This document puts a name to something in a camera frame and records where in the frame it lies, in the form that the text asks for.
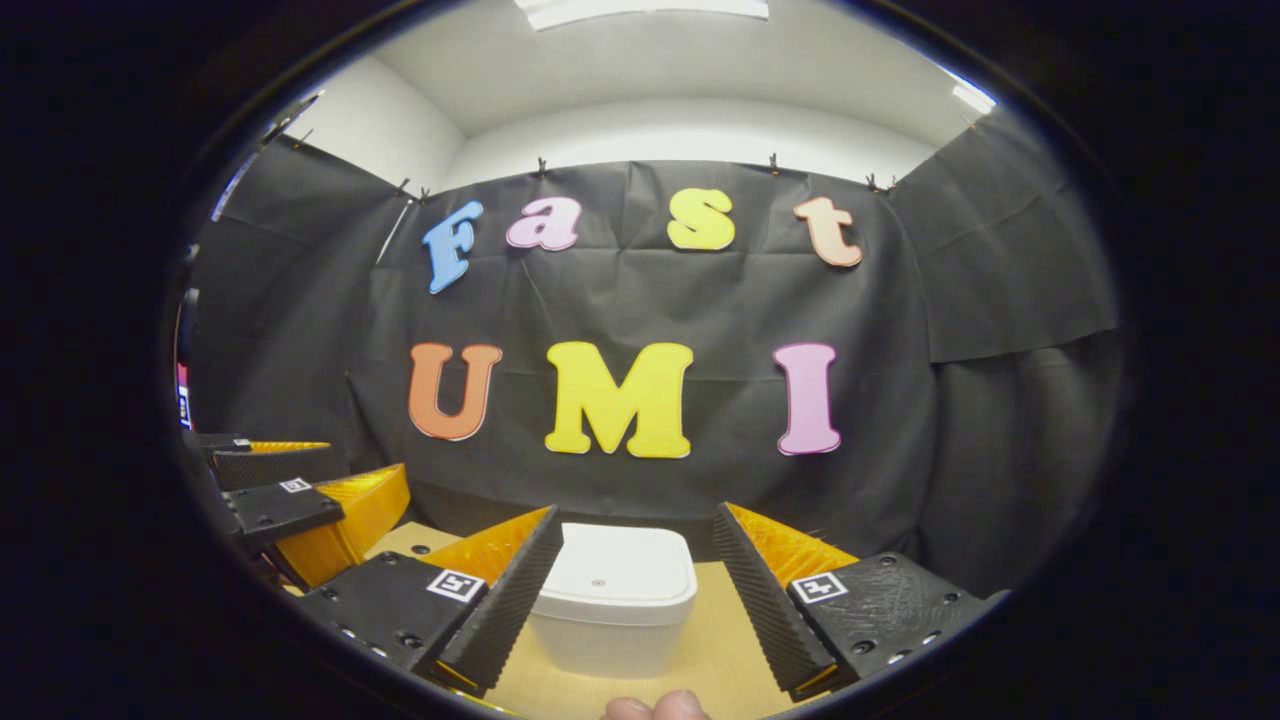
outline container lid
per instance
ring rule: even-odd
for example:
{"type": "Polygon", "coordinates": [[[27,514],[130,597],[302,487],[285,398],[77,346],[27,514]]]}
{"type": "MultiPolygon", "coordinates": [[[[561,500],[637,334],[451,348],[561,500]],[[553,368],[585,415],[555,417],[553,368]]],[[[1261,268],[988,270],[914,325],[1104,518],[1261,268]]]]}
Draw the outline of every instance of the container lid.
{"type": "Polygon", "coordinates": [[[564,523],[564,547],[534,612],[611,625],[675,625],[694,607],[689,544],[657,528],[564,523]]]}

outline foam letter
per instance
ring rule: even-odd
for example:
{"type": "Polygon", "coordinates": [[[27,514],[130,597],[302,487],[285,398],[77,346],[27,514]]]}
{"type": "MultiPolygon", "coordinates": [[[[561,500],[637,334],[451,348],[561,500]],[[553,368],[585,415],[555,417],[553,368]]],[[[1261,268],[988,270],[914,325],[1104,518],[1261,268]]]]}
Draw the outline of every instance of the foam letter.
{"type": "Polygon", "coordinates": [[[814,197],[796,206],[796,217],[809,220],[813,249],[827,263],[837,268],[850,268],[863,261],[863,251],[856,245],[845,245],[840,225],[854,224],[854,217],[836,210],[829,197],[814,197]]]}
{"type": "Polygon", "coordinates": [[[778,441],[782,455],[813,455],[840,447],[840,433],[831,427],[827,368],[836,350],[801,342],[773,352],[787,374],[787,434],[778,441]]]}
{"type": "Polygon", "coordinates": [[[481,213],[484,213],[484,206],[472,200],[422,236],[422,245],[431,250],[431,286],[429,288],[431,295],[449,287],[453,281],[467,272],[467,261],[458,259],[458,251],[471,251],[476,237],[467,220],[479,218],[481,213]],[[454,225],[457,225],[457,233],[453,231],[454,225]]]}
{"type": "Polygon", "coordinates": [[[541,246],[543,250],[564,250],[577,240],[573,232],[582,205],[572,197],[534,200],[521,210],[527,218],[507,228],[507,243],[513,247],[541,246]]]}
{"type": "Polygon", "coordinates": [[[724,215],[732,209],[733,201],[718,190],[686,187],[671,196],[676,219],[667,223],[667,236],[685,250],[723,250],[733,242],[733,220],[724,215]]]}
{"type": "Polygon", "coordinates": [[[589,342],[559,342],[547,351],[559,373],[556,395],[556,430],[547,436],[547,448],[582,454],[591,441],[582,434],[586,415],[600,450],[613,452],[622,442],[631,418],[636,434],[627,452],[636,457],[685,457],[690,443],[681,434],[680,400],[685,368],[694,351],[684,345],[655,342],[640,351],[622,387],[604,366],[600,351],[589,342]]]}
{"type": "Polygon", "coordinates": [[[440,439],[467,439],[484,424],[489,406],[489,375],[502,360],[502,351],[492,345],[468,345],[462,351],[467,364],[467,384],[462,393],[462,410],[457,415],[444,415],[436,404],[440,392],[440,372],[444,361],[453,356],[447,345],[425,342],[410,351],[413,374],[408,383],[408,416],[425,436],[440,439]]]}

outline white wall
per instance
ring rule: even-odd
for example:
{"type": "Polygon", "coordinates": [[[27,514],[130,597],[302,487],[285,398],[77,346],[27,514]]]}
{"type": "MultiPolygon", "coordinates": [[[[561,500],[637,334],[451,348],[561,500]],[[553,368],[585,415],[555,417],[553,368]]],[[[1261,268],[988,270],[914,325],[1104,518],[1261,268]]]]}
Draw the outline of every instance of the white wall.
{"type": "Polygon", "coordinates": [[[439,191],[449,161],[466,140],[462,132],[396,70],[372,55],[320,83],[325,91],[285,131],[307,145],[417,195],[439,191]]]}
{"type": "Polygon", "coordinates": [[[538,169],[616,160],[723,160],[865,182],[901,178],[937,149],[878,126],[771,102],[673,99],[596,105],[467,140],[439,190],[538,169]]]}

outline black curtain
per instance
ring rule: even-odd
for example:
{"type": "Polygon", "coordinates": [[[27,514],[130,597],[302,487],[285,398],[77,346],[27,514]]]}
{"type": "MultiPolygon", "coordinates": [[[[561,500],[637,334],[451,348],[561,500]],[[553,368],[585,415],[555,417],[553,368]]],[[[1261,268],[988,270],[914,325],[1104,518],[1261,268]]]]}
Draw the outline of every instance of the black curtain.
{"type": "Polygon", "coordinates": [[[353,470],[404,461],[417,509],[460,534],[557,502],[573,519],[676,529],[708,557],[712,510],[728,500],[986,594],[1088,516],[1120,397],[1101,238],[1034,133],[998,110],[888,193],[740,164],[611,163],[406,205],[349,164],[271,146],[200,243],[197,429],[328,439],[353,470]],[[672,246],[667,204],[685,187],[732,199],[728,247],[672,246]],[[509,246],[521,208],[550,196],[581,202],[576,243],[509,246]],[[814,252],[794,208],[818,196],[852,214],[859,265],[814,252]],[[470,266],[430,295],[422,236],[472,200],[470,266]],[[605,455],[594,437],[586,455],[548,451],[545,354],[562,341],[596,345],[616,382],[649,343],[690,347],[690,456],[605,455]],[[503,350],[466,441],[426,437],[407,415],[422,342],[454,351],[445,413],[462,402],[462,348],[503,350]],[[794,342],[837,351],[842,442],[828,454],[777,450],[787,397],[772,354],[794,342]]]}

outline white box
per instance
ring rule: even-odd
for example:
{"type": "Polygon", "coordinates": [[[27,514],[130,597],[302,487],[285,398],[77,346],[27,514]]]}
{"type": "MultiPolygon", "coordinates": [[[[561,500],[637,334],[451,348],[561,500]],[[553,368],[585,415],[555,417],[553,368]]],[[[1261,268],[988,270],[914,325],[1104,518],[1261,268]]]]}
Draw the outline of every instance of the white box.
{"type": "Polygon", "coordinates": [[[552,662],[596,678],[655,678],[694,609],[689,544],[657,528],[564,523],[529,619],[552,662]]]}

